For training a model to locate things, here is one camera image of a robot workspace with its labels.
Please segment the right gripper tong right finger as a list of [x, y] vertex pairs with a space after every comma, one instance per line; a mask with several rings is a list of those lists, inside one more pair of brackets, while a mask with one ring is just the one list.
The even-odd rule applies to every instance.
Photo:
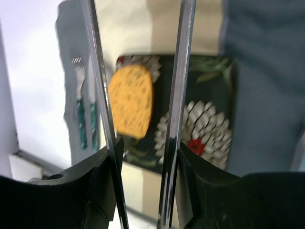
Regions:
[[305, 175], [298, 170], [238, 176], [181, 144], [196, 2], [181, 3], [157, 227], [169, 229], [177, 205], [182, 229], [302, 229]]

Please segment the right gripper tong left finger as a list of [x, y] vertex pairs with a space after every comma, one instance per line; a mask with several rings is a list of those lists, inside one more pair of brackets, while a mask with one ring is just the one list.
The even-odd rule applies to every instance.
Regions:
[[11, 179], [9, 153], [19, 148], [5, 51], [0, 52], [0, 226], [3, 229], [104, 229], [119, 211], [128, 228], [119, 174], [97, 15], [92, 0], [78, 2], [78, 24], [86, 31], [85, 54], [92, 55], [97, 102], [106, 129], [106, 147], [47, 180]]

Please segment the black floral square plate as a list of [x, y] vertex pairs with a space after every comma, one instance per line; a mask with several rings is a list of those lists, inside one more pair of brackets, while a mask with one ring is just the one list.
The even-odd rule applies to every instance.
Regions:
[[[168, 123], [174, 56], [123, 55], [120, 69], [142, 64], [153, 76], [153, 113], [143, 139], [124, 139], [126, 163], [161, 173]], [[225, 169], [234, 120], [237, 70], [235, 60], [223, 56], [192, 55], [185, 95], [181, 141], [214, 166]]]

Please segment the aluminium table rail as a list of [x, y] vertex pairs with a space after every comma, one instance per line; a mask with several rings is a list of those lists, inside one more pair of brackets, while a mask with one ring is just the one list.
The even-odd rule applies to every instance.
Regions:
[[30, 162], [31, 164], [39, 166], [42, 169], [43, 177], [49, 177], [51, 175], [58, 174], [64, 170], [63, 168], [60, 168], [50, 162], [47, 162], [23, 150], [19, 150], [17, 153], [14, 153], [13, 155], [18, 156], [24, 159], [25, 161]]

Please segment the yellow bread slice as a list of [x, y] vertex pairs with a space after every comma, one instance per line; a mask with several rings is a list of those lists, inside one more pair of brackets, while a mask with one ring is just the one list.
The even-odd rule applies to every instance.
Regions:
[[142, 65], [126, 65], [115, 72], [108, 87], [117, 132], [144, 138], [153, 113], [153, 82]]

